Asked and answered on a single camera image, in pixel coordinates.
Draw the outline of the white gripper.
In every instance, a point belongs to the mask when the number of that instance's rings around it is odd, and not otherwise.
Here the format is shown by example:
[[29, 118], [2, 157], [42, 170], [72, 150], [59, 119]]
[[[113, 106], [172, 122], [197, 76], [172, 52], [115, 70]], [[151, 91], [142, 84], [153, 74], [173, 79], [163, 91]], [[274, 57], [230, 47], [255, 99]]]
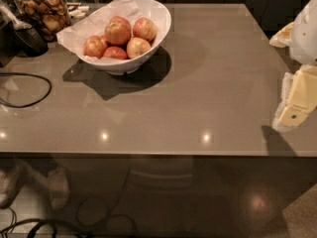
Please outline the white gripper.
[[317, 0], [310, 0], [291, 22], [273, 35], [269, 44], [289, 46], [290, 56], [303, 64], [292, 74], [284, 75], [281, 102], [274, 114], [272, 128], [288, 132], [305, 122], [317, 107]]

